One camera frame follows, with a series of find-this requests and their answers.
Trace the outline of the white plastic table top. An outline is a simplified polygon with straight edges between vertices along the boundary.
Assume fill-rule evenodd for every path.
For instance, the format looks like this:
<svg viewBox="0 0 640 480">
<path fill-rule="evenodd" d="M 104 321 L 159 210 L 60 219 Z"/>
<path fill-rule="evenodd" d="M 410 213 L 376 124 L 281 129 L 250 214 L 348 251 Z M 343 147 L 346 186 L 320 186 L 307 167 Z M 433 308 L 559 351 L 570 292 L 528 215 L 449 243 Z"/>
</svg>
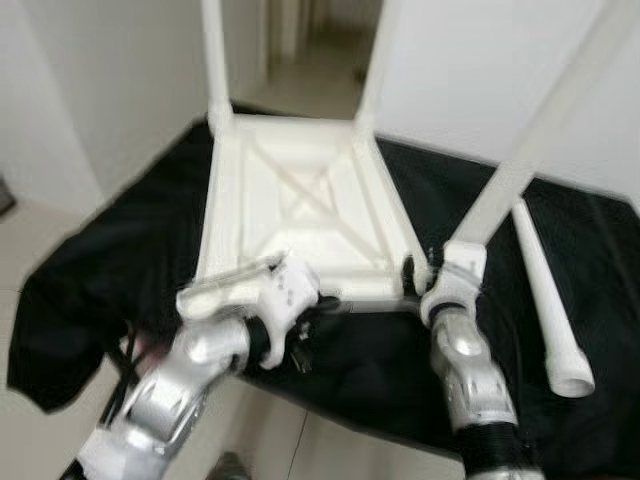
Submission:
<svg viewBox="0 0 640 480">
<path fill-rule="evenodd" d="M 287 253 L 347 301 L 398 300 L 404 257 L 429 265 L 378 142 L 355 123 L 234 114 L 212 138 L 195 275 L 175 297 L 183 319 L 252 305 Z"/>
</svg>

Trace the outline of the black table cloth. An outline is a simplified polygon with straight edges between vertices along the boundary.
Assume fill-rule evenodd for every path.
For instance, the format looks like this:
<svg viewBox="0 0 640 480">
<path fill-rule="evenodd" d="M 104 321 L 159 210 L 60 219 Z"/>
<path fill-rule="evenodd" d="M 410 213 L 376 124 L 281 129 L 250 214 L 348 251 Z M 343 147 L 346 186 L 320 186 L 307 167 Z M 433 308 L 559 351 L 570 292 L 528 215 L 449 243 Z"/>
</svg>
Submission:
<svg viewBox="0 0 640 480">
<path fill-rule="evenodd" d="M 147 172 L 41 261 L 20 288 L 6 385 L 42 412 L 70 406 L 129 332 L 169 340 L 174 294 L 195 276 L 212 134 L 196 120 Z M 543 340 L 511 225 L 490 246 L 481 325 L 518 381 L 522 431 L 548 480 L 640 480 L 640 225 L 625 201 L 535 180 L 526 202 L 596 388 L 550 392 Z M 252 367 L 256 387 L 325 419 L 454 454 L 426 330 L 406 315 L 355 315 L 308 346 L 311 367 Z"/>
</svg>

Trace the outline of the white door frame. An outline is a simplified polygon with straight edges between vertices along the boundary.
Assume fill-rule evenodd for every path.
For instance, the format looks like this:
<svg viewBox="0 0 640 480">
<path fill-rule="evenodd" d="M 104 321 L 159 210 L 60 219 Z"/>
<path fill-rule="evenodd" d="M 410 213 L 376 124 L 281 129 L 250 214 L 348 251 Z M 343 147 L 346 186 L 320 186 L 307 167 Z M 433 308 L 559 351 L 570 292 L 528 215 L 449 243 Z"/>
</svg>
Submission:
<svg viewBox="0 0 640 480">
<path fill-rule="evenodd" d="M 265 0 L 265 33 L 270 60 L 293 60 L 305 42 L 305 0 Z"/>
</svg>

